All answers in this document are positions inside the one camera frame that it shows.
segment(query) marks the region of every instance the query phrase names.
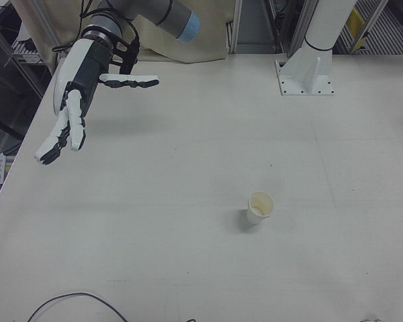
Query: beige curtain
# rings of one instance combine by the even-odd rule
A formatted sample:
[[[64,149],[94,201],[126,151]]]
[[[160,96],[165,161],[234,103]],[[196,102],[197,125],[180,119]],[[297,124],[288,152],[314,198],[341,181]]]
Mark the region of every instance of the beige curtain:
[[[51,52],[51,49],[56,43],[36,14],[32,5],[33,1],[11,0],[11,2],[24,21],[44,61],[51,70],[54,70],[56,55]],[[145,58],[202,62],[225,57],[225,25],[233,18],[235,0],[181,0],[181,2],[199,15],[201,20],[199,36],[192,43],[183,44],[143,17],[138,17],[135,25],[139,31],[142,46],[157,53],[142,52],[141,60]],[[66,44],[75,39],[79,26],[81,0],[37,0],[37,3],[50,21],[60,44]],[[83,25],[88,22],[89,18],[84,20]],[[124,37],[131,40],[132,32],[126,31]]]

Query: paper cup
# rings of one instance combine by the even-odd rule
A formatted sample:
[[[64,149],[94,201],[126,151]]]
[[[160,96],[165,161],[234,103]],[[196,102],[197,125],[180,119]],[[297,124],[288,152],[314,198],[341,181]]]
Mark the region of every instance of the paper cup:
[[[259,224],[263,219],[270,217],[274,208],[272,197],[264,191],[253,193],[248,200],[248,221],[254,225]]]

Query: cord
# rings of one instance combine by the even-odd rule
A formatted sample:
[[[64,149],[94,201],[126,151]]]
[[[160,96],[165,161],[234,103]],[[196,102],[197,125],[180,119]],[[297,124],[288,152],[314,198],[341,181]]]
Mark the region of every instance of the cord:
[[[140,37],[139,37],[139,33],[137,32],[136,27],[134,27],[132,20],[130,18],[127,18],[125,15],[123,15],[121,12],[119,12],[117,9],[110,7],[110,8],[99,8],[99,9],[94,9],[91,10],[90,12],[87,12],[83,18],[86,18],[90,15],[93,15],[94,13],[99,13],[99,12],[112,12],[114,14],[116,14],[118,17],[120,17],[121,19],[123,19],[133,30],[134,35],[135,35],[135,40],[139,41]]]
[[[109,0],[106,1],[107,5],[109,5],[109,8],[98,8],[98,9],[94,9],[94,10],[90,11],[89,9],[91,8],[93,1],[94,0],[89,0],[87,3],[87,6],[85,6],[85,0],[81,0],[81,12],[79,14],[79,28],[78,28],[78,32],[77,32],[75,40],[73,40],[72,42],[69,42],[68,44],[65,44],[65,45],[53,47],[53,49],[52,49],[53,52],[63,52],[65,50],[68,50],[69,48],[71,48],[73,46],[73,44],[78,40],[79,35],[81,34],[82,20],[85,19],[86,17],[89,17],[90,15],[93,15],[93,14],[99,13],[99,12],[112,12],[112,13],[116,14],[118,17],[123,19],[132,28],[132,30],[134,32],[134,36],[135,36],[134,40],[136,40],[137,42],[140,41],[139,33],[137,32],[136,27],[134,27],[132,20],[130,18],[127,18],[126,16],[124,16],[118,10],[116,10],[113,7],[113,5],[109,2]]]
[[[31,322],[31,320],[33,319],[33,317],[42,309],[42,307],[44,307],[45,305],[47,305],[48,303],[54,302],[58,299],[65,299],[65,298],[69,298],[69,297],[91,297],[92,299],[95,299],[101,303],[103,303],[106,307],[110,308],[117,316],[120,317],[120,319],[123,322],[128,322],[126,320],[126,318],[117,310],[115,309],[112,305],[110,305],[108,302],[106,302],[105,300],[102,300],[101,298],[89,294],[89,293],[85,293],[85,292],[75,292],[75,293],[68,293],[68,294],[64,294],[64,295],[60,295],[58,297],[54,297],[50,300],[47,300],[45,303],[43,303],[42,305],[40,305],[32,314],[32,316],[27,320],[27,322]],[[187,322],[196,322],[195,319],[190,319]]]
[[[89,7],[91,6],[93,0],[89,0],[88,4],[87,4],[87,8],[86,10],[89,9]],[[81,12],[79,14],[79,27],[78,27],[78,32],[76,35],[75,40],[73,40],[72,42],[69,42],[65,45],[61,45],[61,46],[55,46],[52,48],[53,52],[64,52],[65,50],[68,50],[69,48],[72,48],[73,44],[78,40],[79,38],[79,34],[81,33],[82,30],[82,16],[84,14],[84,6],[85,6],[85,0],[81,0]]]
[[[12,146],[11,148],[9,148],[9,149],[7,149],[7,150],[5,150],[5,151],[2,151],[2,153],[3,153],[5,156],[11,155],[11,154],[17,152],[17,150],[19,149],[19,147],[21,146],[21,144],[22,144],[22,142],[19,142],[19,143],[17,143],[16,145]]]

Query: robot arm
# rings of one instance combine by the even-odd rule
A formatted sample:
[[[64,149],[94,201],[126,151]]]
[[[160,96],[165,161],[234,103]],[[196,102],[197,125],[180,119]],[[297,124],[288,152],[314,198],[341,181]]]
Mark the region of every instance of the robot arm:
[[[139,39],[128,44],[122,39],[126,20],[143,15],[183,42],[190,42],[199,31],[196,14],[176,0],[102,0],[93,11],[90,24],[83,30],[60,67],[54,88],[57,121],[50,135],[34,156],[49,164],[71,138],[71,150],[79,151],[85,141],[85,121],[98,83],[111,88],[151,87],[157,76],[130,75],[137,61]],[[113,60],[114,55],[122,62]],[[120,66],[119,74],[108,74],[109,64]]]

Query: tabletop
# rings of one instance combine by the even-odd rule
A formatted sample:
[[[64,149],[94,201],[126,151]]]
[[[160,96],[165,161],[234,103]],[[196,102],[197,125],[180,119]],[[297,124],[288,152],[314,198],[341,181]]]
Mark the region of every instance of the tabletop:
[[[0,193],[0,321],[71,291],[130,321],[403,321],[403,56],[335,56],[334,97],[282,97],[274,59],[139,62],[160,85],[99,85],[84,148],[41,166],[50,85]]]

